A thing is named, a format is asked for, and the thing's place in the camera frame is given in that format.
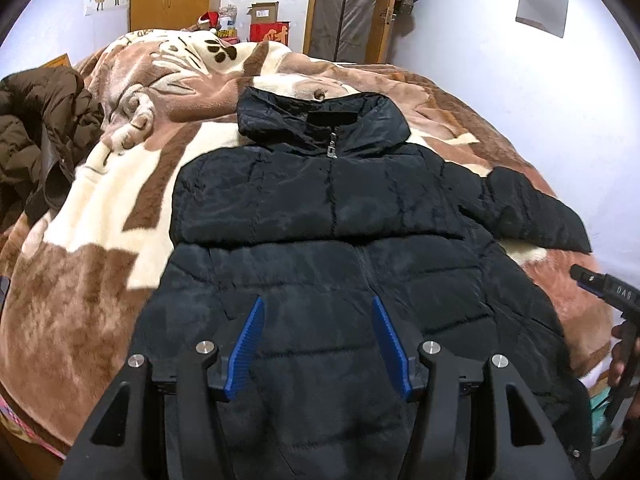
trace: cardboard box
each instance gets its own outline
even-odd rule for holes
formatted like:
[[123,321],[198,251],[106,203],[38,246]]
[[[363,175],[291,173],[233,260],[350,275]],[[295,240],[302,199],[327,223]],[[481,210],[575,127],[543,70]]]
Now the cardboard box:
[[289,22],[254,23],[251,26],[249,41],[277,41],[289,45]]
[[274,23],[278,21],[278,6],[280,2],[261,2],[249,7],[251,24]]

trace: zipper pull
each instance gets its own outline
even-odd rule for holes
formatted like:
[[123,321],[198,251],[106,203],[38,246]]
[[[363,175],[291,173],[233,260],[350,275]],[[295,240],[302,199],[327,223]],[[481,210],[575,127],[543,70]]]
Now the zipper pull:
[[329,141],[329,147],[326,149],[326,156],[329,158],[338,158],[335,154],[335,141],[338,140],[338,137],[335,135],[335,132],[331,132],[331,140]]

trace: brown and white blanket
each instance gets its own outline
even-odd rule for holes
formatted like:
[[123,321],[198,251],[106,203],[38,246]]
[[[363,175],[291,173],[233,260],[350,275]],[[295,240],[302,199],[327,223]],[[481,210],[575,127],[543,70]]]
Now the brown and white blanket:
[[[101,142],[76,171],[60,213],[0,240],[11,287],[0,322],[0,395],[31,429],[65,452],[126,357],[134,321],[172,252],[168,236],[178,170],[237,146],[235,108],[248,86],[302,99],[386,94],[410,142],[480,174],[507,166],[551,188],[487,121],[430,80],[393,66],[338,66],[279,43],[228,46],[210,32],[144,30],[78,66],[103,104]],[[609,349],[609,309],[578,289],[571,264],[592,256],[504,240],[551,297],[577,375]]]

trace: paw print pattern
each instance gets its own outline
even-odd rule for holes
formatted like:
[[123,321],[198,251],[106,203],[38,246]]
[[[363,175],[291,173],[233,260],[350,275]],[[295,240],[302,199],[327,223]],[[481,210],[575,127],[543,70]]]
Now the paw print pattern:
[[216,54],[213,59],[218,63],[222,63],[227,57],[231,61],[235,61],[238,57],[238,51],[234,46],[222,46],[216,40],[205,40],[207,50],[212,54]]

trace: human hand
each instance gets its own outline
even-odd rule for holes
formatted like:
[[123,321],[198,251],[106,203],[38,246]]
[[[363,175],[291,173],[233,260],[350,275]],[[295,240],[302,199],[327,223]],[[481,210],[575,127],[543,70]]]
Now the human hand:
[[[623,326],[629,323],[625,321],[622,325],[618,325],[613,327],[611,330],[611,335],[620,339],[622,337]],[[626,363],[622,360],[620,353],[622,351],[622,342],[616,343],[611,351],[613,361],[611,362],[611,366],[609,368],[609,386],[618,386],[620,384],[620,379],[622,378],[622,374],[625,371]],[[640,338],[637,338],[634,343],[634,348],[632,350],[635,355],[640,355]],[[634,402],[631,404],[629,411],[626,414],[626,418],[639,418],[640,417],[640,392],[636,395]]]

